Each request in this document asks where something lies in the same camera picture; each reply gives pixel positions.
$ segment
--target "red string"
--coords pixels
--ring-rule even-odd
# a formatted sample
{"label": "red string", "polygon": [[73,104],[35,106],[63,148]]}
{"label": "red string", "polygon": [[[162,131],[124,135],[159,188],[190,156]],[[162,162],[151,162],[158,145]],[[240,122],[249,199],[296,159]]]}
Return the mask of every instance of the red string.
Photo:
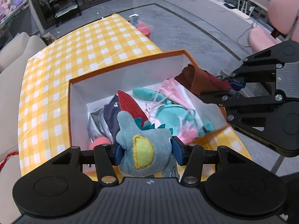
{"label": "red string", "polygon": [[14,156],[14,155],[18,155],[18,154],[19,154],[19,152],[17,152],[17,151],[16,152],[11,152],[11,153],[7,154],[7,156],[4,159],[4,161],[0,164],[0,171],[2,170],[2,168],[4,167],[4,164],[7,162],[8,158],[10,156]]}

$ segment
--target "yellow and white checkered tablecloth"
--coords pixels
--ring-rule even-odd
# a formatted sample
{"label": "yellow and white checkered tablecloth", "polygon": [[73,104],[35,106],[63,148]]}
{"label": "yellow and white checkered tablecloth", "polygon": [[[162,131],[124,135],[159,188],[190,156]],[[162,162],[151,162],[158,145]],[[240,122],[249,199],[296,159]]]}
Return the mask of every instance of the yellow and white checkered tablecloth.
{"label": "yellow and white checkered tablecloth", "polygon": [[[121,16],[81,27],[28,60],[19,104],[19,157],[22,175],[69,148],[68,81],[90,71],[162,51]],[[204,145],[226,145],[251,159],[230,127]],[[122,175],[115,168],[119,178]],[[203,169],[203,178],[213,167]],[[95,173],[89,174],[96,179]]]}

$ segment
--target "sofa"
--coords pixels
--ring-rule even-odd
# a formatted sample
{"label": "sofa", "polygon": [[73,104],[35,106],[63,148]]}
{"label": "sofa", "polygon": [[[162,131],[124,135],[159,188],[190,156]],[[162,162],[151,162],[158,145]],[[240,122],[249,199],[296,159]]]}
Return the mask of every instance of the sofa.
{"label": "sofa", "polygon": [[[0,51],[0,162],[18,151],[18,114],[27,60],[46,47],[44,41],[27,33],[17,35]],[[11,156],[0,172],[0,223],[13,223],[21,214],[12,189],[21,177],[19,156]]]}

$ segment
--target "silver satin fabric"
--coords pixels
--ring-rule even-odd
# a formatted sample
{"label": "silver satin fabric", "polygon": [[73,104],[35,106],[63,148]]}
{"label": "silver satin fabric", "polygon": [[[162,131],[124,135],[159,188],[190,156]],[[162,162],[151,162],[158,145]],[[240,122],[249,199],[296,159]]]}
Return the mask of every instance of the silver satin fabric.
{"label": "silver satin fabric", "polygon": [[112,144],[114,143],[108,125],[104,120],[104,108],[95,109],[90,113],[88,122],[88,134],[92,141],[101,136],[105,136],[110,140]]}

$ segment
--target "pink bin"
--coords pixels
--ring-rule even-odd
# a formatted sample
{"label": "pink bin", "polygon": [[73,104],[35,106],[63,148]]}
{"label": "pink bin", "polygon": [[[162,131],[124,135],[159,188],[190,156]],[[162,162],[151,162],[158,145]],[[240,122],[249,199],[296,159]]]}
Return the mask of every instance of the pink bin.
{"label": "pink bin", "polygon": [[150,38],[150,28],[142,21],[138,21],[137,29],[146,37]]}

